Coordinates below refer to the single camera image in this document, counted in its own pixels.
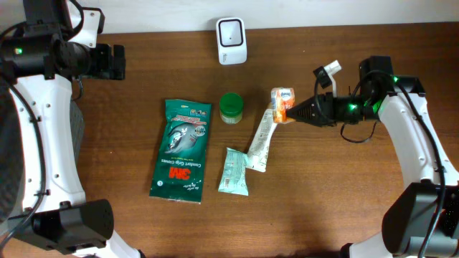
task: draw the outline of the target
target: white background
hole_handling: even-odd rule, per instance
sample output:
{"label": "white background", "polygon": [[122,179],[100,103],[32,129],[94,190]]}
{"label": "white background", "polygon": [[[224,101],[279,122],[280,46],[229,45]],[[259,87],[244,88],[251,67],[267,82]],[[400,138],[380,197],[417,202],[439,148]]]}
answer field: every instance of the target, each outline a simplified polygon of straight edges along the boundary
{"label": "white background", "polygon": [[[78,1],[103,10],[105,33],[210,30],[227,16],[246,29],[459,21],[459,0]],[[22,20],[22,0],[0,0],[0,29]]]}

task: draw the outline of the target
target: brown tabletop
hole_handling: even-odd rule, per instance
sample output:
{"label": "brown tabletop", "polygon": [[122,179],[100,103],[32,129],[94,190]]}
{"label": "brown tabletop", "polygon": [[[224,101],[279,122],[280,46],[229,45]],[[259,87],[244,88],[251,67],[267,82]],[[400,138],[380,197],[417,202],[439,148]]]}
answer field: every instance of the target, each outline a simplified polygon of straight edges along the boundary
{"label": "brown tabletop", "polygon": [[[248,59],[222,66],[215,32],[102,35],[126,46],[126,80],[86,80],[78,101],[86,122],[77,169],[88,201],[107,199],[115,230],[150,257],[274,257],[335,251],[381,229],[403,191],[382,124],[365,144],[339,128],[280,125],[266,173],[247,170],[249,196],[219,193],[226,147],[247,151],[270,91],[293,87],[297,103],[313,94],[312,71],[337,59],[339,94],[359,80],[370,55],[390,55],[396,74],[417,75],[430,118],[459,168],[459,24],[312,27],[247,31]],[[237,92],[244,118],[227,125],[219,99]],[[164,100],[212,104],[202,204],[151,199],[148,192],[165,126]],[[372,123],[346,128],[364,138]],[[12,240],[6,257],[61,257]]]}

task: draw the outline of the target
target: green lid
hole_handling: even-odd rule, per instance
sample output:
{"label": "green lid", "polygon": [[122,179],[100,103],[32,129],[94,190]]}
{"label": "green lid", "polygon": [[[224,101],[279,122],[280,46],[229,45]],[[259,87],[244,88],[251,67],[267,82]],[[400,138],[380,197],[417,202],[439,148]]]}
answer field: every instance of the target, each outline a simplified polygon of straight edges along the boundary
{"label": "green lid", "polygon": [[220,99],[220,111],[223,115],[236,117],[242,113],[244,100],[236,93],[229,92]]}

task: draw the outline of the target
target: white tube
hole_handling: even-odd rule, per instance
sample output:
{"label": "white tube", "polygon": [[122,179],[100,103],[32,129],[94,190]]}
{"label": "white tube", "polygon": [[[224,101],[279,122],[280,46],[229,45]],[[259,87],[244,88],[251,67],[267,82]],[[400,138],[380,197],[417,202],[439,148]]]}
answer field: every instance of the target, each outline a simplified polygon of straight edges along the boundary
{"label": "white tube", "polygon": [[278,124],[273,121],[273,109],[268,108],[263,115],[255,137],[253,138],[253,142],[250,145],[249,152],[247,154],[249,163],[246,165],[246,168],[259,172],[266,171],[271,136],[273,136],[274,130],[277,126]]}

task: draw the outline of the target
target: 3m logo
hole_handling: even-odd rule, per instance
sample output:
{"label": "3m logo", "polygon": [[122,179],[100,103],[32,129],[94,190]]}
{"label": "3m logo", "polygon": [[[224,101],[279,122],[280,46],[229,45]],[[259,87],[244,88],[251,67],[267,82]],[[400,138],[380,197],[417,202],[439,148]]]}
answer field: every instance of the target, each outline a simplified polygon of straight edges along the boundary
{"label": "3m logo", "polygon": [[191,171],[188,168],[173,168],[169,170],[169,178],[188,180]]}

